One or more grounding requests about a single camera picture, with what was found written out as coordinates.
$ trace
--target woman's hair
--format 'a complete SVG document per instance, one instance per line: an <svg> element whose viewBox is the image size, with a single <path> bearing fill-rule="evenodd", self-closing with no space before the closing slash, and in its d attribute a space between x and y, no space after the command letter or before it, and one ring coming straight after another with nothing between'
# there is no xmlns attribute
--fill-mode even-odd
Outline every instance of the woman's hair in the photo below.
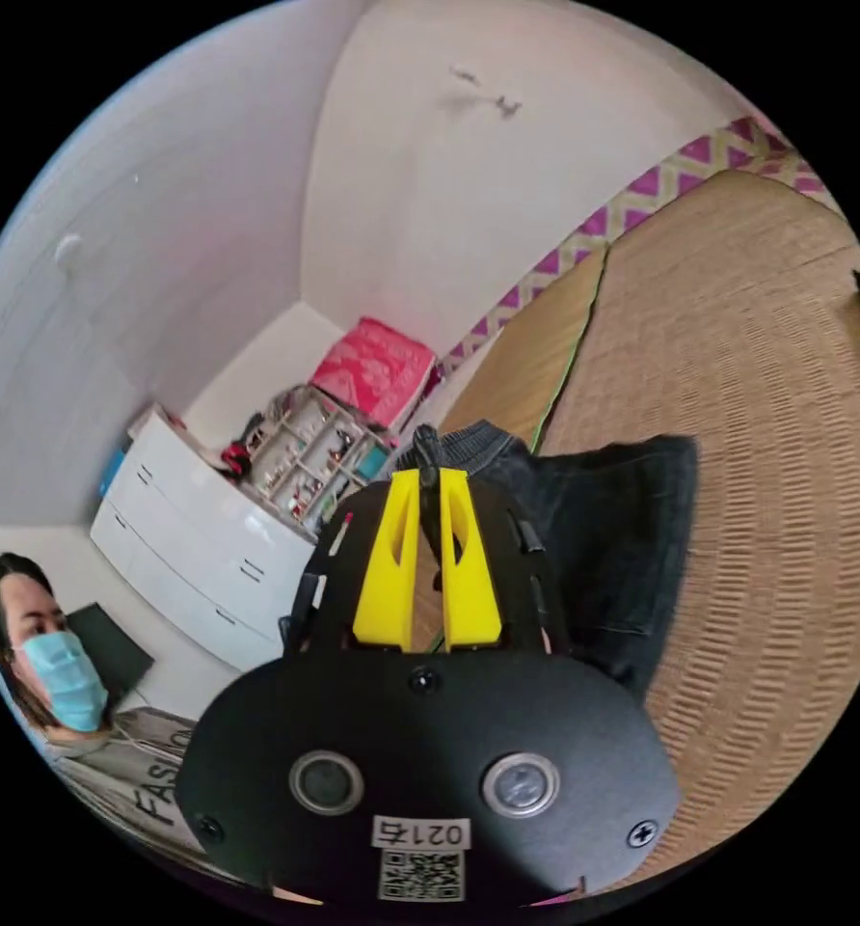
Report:
<svg viewBox="0 0 860 926"><path fill-rule="evenodd" d="M37 582L49 595L53 597L54 591L51 583L47 581L44 571L33 560L21 557L16 553L0 554L0 583L7 576L26 576ZM25 719L32 726L46 728L57 726L57 721L51 712L41 703L40 699L29 690L13 672L13 647L9 641L9 631L6 627L6 614L0 601L0 674L9 691L15 706L22 712Z"/></svg>

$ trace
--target woven straw mat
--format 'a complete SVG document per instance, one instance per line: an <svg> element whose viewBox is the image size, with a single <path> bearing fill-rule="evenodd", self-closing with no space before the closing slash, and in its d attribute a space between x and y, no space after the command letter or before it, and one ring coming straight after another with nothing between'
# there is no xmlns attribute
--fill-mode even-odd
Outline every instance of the woven straw mat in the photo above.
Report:
<svg viewBox="0 0 860 926"><path fill-rule="evenodd" d="M613 245L543 442L695 435L677 619L648 699L681 808L639 881L753 821L860 680L860 248L787 187L726 173Z"/></svg>

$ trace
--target blue surgical mask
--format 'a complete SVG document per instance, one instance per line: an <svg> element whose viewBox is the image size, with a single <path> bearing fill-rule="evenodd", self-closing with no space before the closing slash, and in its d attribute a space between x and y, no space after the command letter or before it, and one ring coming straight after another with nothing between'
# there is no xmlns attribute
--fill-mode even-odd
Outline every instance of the blue surgical mask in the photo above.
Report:
<svg viewBox="0 0 860 926"><path fill-rule="evenodd" d="M76 634L40 634L22 645L51 700L51 714L71 730L93 733L109 693Z"/></svg>

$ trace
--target blue object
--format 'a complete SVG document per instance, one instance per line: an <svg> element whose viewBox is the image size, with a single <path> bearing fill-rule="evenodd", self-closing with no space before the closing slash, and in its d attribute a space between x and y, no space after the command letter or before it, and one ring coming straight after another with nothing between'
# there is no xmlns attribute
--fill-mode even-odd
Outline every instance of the blue object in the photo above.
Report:
<svg viewBox="0 0 860 926"><path fill-rule="evenodd" d="M356 475L363 479L374 479L379 474L388 458L389 455L383 448L373 447L372 450L365 455L363 462L357 467Z"/></svg>
<svg viewBox="0 0 860 926"><path fill-rule="evenodd" d="M54 717L81 733L98 730L109 693L80 638L67 630L40 634L22 650L50 695Z"/></svg>
<svg viewBox="0 0 860 926"><path fill-rule="evenodd" d="M104 499L106 492L109 491L109 486L112 484L112 480L117 475L121 464L124 462L125 450L118 449L115 453L112 454L112 459L109 461L109 465L105 468L105 472L102 474L102 481L99 483L99 498Z"/></svg>

